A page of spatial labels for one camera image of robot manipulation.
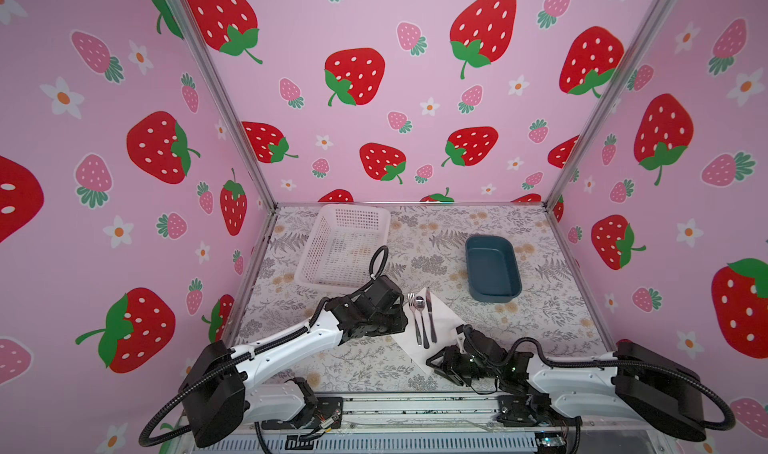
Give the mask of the teal plastic utensil tray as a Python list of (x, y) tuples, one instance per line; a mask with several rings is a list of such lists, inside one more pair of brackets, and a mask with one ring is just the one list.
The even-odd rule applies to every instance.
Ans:
[(474, 234), (466, 240), (470, 296), (484, 303), (507, 303), (522, 292), (522, 281), (511, 242), (501, 236)]

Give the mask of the silver metal table knife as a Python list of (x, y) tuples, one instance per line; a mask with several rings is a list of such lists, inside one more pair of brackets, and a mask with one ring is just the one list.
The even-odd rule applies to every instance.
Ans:
[(426, 288), (425, 299), (426, 299), (426, 306), (427, 306), (429, 325), (430, 325), (430, 338), (433, 343), (437, 343), (438, 338), (437, 338), (434, 314), (433, 314), (434, 311), (433, 311), (432, 295), (429, 287)]

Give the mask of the silver metal spoon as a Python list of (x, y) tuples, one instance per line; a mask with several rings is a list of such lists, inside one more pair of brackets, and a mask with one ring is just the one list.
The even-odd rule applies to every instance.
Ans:
[(425, 349), (429, 349), (430, 342), (429, 342), (429, 336), (426, 330), (426, 322), (424, 317), (424, 309), (426, 308), (426, 299), (421, 295), (417, 295), (414, 301), (414, 305), (420, 317), (422, 337), (423, 337), (423, 341), (422, 341), (423, 347)]

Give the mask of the white paper napkin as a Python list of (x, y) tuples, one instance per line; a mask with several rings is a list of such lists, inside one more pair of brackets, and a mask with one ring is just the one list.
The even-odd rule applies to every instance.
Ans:
[[(417, 295), (421, 295), (425, 298), (425, 291), (427, 287), (422, 288)], [(425, 349), (423, 343), (421, 346), (417, 345), (414, 332), (413, 318), (408, 306), (405, 303), (404, 312), (408, 318), (408, 326), (405, 331), (400, 334), (392, 335), (392, 339), (400, 346), (405, 354), (413, 361), (413, 363), (425, 374), (429, 375), (434, 372), (432, 368), (426, 366), (425, 361), (432, 355), (436, 354), (442, 348), (456, 345), (458, 343), (458, 334), (456, 328), (464, 324), (464, 321), (451, 310), (433, 290), (431, 291), (433, 314), (435, 321), (435, 328), (437, 333), (438, 342), (433, 343), (430, 338), (430, 325), (427, 307), (424, 309), (424, 317), (426, 322), (426, 330), (429, 336), (430, 348)], [(421, 322), (419, 313), (416, 313), (419, 329), (422, 336)]]

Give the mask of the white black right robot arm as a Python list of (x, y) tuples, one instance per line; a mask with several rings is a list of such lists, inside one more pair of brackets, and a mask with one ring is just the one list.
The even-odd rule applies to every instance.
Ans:
[(530, 398), (532, 412), (637, 419), (689, 442), (736, 425), (729, 404), (694, 371), (631, 341), (599, 356), (562, 358), (546, 356), (532, 337), (503, 348), (468, 324), (456, 333), (459, 343), (441, 348), (426, 366), (459, 386), (490, 378), (496, 391)]

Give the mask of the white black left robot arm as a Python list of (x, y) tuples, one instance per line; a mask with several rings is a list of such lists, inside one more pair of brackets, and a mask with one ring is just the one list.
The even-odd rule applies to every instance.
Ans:
[(322, 298), (307, 320), (259, 341), (235, 347), (216, 341), (206, 346), (178, 393), (142, 429), (140, 446), (191, 434), (196, 446), (204, 448), (243, 424), (306, 425), (316, 405), (307, 382), (268, 381), (305, 358), (351, 340), (405, 330), (405, 297), (384, 273), (388, 254), (388, 247), (380, 246), (370, 260), (367, 282), (350, 294)]

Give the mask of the silver metal fork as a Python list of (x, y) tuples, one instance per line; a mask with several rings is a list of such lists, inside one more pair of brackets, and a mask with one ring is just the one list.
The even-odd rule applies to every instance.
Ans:
[(412, 314), (412, 318), (413, 318), (415, 339), (416, 339), (417, 345), (421, 346), (422, 345), (422, 336), (421, 336), (421, 332), (420, 332), (420, 329), (419, 329), (418, 321), (417, 321), (417, 318), (416, 318), (417, 310), (416, 310), (416, 307), (415, 307), (415, 294), (414, 293), (408, 293), (407, 294), (407, 302), (408, 302), (408, 306), (410, 308), (410, 311), (411, 311), (411, 314)]

